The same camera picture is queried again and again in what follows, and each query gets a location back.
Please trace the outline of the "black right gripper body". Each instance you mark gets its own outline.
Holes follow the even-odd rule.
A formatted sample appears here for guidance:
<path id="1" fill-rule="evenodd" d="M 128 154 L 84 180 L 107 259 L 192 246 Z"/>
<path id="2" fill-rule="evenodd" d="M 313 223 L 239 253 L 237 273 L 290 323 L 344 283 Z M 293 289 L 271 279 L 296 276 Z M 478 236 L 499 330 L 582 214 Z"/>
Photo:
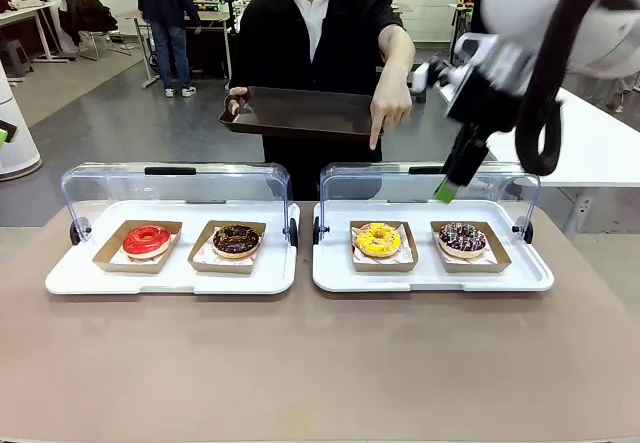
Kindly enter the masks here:
<path id="1" fill-rule="evenodd" d="M 522 97 L 491 86 L 477 69 L 471 70 L 455 90 L 447 116 L 461 124 L 475 125 L 488 135 L 509 133 L 515 125 Z"/>

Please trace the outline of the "person's left hand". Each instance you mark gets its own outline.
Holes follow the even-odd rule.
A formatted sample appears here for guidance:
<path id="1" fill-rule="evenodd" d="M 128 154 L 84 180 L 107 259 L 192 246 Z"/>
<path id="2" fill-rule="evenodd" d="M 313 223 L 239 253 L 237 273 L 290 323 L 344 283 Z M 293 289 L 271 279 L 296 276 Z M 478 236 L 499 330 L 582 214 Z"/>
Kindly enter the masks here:
<path id="1" fill-rule="evenodd" d="M 377 147 L 382 132 L 401 123 L 408 116 L 411 108 L 412 99 L 404 78 L 398 81 L 380 79 L 370 106 L 369 146 L 371 150 Z"/>

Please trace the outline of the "person's right hand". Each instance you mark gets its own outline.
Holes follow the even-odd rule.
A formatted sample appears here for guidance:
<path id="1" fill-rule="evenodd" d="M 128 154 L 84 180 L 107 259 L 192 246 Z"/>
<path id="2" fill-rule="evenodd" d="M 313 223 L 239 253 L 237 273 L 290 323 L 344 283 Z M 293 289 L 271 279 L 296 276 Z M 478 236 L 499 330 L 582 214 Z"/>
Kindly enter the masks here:
<path id="1" fill-rule="evenodd" d="M 248 88 L 231 88 L 225 99 L 226 110 L 231 115 L 237 115 L 247 102 Z"/>

